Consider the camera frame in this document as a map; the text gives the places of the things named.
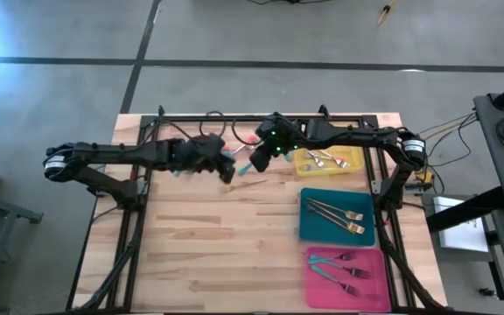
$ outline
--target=plastic tray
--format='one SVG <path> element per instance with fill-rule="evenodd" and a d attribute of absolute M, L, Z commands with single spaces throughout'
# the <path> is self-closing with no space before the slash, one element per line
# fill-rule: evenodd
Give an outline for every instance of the plastic tray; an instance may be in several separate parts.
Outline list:
<path fill-rule="evenodd" d="M 365 166 L 365 159 L 363 158 L 363 151 L 360 147 L 350 147 L 343 145 L 334 145 L 326 149 L 335 158 L 345 159 L 349 163 L 348 167 L 339 167 L 331 159 L 322 159 L 324 166 L 318 168 L 314 163 L 314 159 L 308 157 L 306 149 L 299 149 L 293 151 L 293 159 L 295 160 L 295 170 L 298 176 L 320 176 L 320 175 L 333 175 L 344 174 L 350 172 L 357 172 Z M 317 150 L 313 151 L 317 155 L 324 156 Z M 302 166 L 310 165 L 312 170 L 305 171 Z"/>
<path fill-rule="evenodd" d="M 343 269 L 317 263 L 330 276 L 345 284 L 352 285 L 360 293 L 354 297 L 345 293 L 339 284 L 326 279 L 310 269 L 306 260 L 310 255 L 335 257 L 345 252 L 354 251 L 357 256 L 351 261 L 332 260 L 333 263 L 346 267 L 356 267 L 371 273 L 370 279 L 359 279 Z M 389 312 L 390 297 L 384 269 L 384 256 L 378 249 L 361 248 L 308 248 L 304 257 L 306 303 L 312 308 L 338 309 L 360 312 Z"/>
<path fill-rule="evenodd" d="M 309 211 L 306 199 L 312 198 L 327 205 L 363 214 L 355 223 L 365 228 L 363 234 L 352 234 L 328 219 Z M 330 242 L 351 246 L 375 245 L 375 215 L 371 195 L 363 192 L 343 192 L 303 188 L 300 194 L 298 235 L 305 241 Z"/>

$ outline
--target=yellow tray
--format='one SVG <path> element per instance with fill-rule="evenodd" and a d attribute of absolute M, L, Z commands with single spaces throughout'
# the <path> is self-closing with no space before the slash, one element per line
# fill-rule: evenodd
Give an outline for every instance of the yellow tray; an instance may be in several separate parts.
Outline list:
<path fill-rule="evenodd" d="M 314 159 L 310 158 L 306 149 L 299 149 L 293 151 L 293 160 L 295 160 L 295 171 L 298 176 L 320 176 L 320 175 L 333 175 L 344 174 L 350 172 L 357 172 L 365 166 L 365 159 L 363 158 L 363 151 L 360 147 L 350 147 L 343 145 L 334 145 L 325 150 L 335 158 L 345 159 L 349 163 L 348 167 L 339 167 L 333 160 L 328 158 L 321 158 L 324 163 L 322 167 L 316 166 Z M 324 157 L 325 155 L 318 150 L 313 150 L 317 156 Z"/>

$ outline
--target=gray concrete floor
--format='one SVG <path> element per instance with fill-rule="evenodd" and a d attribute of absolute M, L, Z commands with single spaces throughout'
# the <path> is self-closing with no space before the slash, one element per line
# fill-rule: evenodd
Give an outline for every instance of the gray concrete floor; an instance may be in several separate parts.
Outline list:
<path fill-rule="evenodd" d="M 164 0 L 148 59 L 281 60 L 504 66 L 504 1 L 406 0 L 382 28 L 387 1 L 335 0 L 257 6 L 244 0 Z M 133 59 L 151 0 L 0 0 L 0 56 Z M 16 314 L 65 307 L 95 199 L 75 183 L 43 176 L 46 147 L 107 143 L 131 66 L 0 64 L 0 197 L 45 213 L 21 223 L 11 261 L 0 266 L 0 305 Z M 131 113 L 314 111 L 400 112 L 414 131 L 463 115 L 472 98 L 504 90 L 504 73 L 144 67 Z M 448 193 L 498 185 L 477 124 L 464 131 L 473 154 L 440 168 Z M 455 137 L 436 162 L 464 152 Z M 484 262 L 441 252 L 449 305 L 504 314 L 479 296 L 493 282 Z"/>

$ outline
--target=teal tray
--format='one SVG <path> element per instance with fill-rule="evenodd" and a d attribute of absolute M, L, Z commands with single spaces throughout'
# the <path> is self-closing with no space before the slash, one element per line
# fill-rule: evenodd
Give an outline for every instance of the teal tray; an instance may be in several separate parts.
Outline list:
<path fill-rule="evenodd" d="M 363 214 L 363 220 L 355 221 L 355 223 L 364 227 L 365 233 L 352 234 L 323 216 L 308 211 L 306 207 L 307 198 Z M 301 190 L 300 207 L 298 236 L 302 240 L 359 247 L 375 245 L 375 217 L 373 199 L 370 194 L 303 188 Z"/>

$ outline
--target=wooden table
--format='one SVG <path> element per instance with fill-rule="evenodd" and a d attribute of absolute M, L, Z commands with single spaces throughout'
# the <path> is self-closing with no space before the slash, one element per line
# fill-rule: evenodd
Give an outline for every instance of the wooden table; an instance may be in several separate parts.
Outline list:
<path fill-rule="evenodd" d="M 372 115 L 378 116 L 380 126 L 402 126 L 397 113 Z M 112 142 L 135 144 L 140 120 L 140 115 L 119 115 Z M 178 125 L 191 135 L 198 134 L 196 122 Z M 257 122 L 240 122 L 237 131 L 247 137 L 256 126 Z M 204 125 L 205 132 L 218 133 L 220 128 L 218 123 Z M 181 135 L 163 126 L 159 138 L 167 137 Z M 230 128 L 223 138 L 231 148 L 240 145 Z M 378 174 L 376 155 L 372 156 Z M 239 169 L 249 154 L 241 152 L 236 157 Z M 387 165 L 391 172 L 394 163 L 388 156 Z M 130 167 L 108 165 L 106 173 L 127 179 Z M 315 243 L 298 240 L 298 194 L 303 187 L 368 193 L 366 171 L 301 178 L 295 175 L 293 163 L 279 157 L 272 159 L 264 173 L 235 175 L 232 185 L 258 179 L 267 181 L 228 192 L 215 173 L 179 177 L 153 173 L 133 312 L 322 311 L 305 303 L 303 253 Z M 410 197 L 406 201 L 419 202 Z M 112 199 L 101 199 L 95 215 L 114 205 Z M 446 305 L 424 212 L 405 206 L 398 216 L 409 266 L 425 289 Z M 109 273 L 121 218 L 122 212 L 115 211 L 93 224 L 73 306 L 86 302 Z M 400 301 L 405 301 L 396 268 L 395 282 Z M 121 284 L 118 297 L 123 296 L 122 288 Z"/>

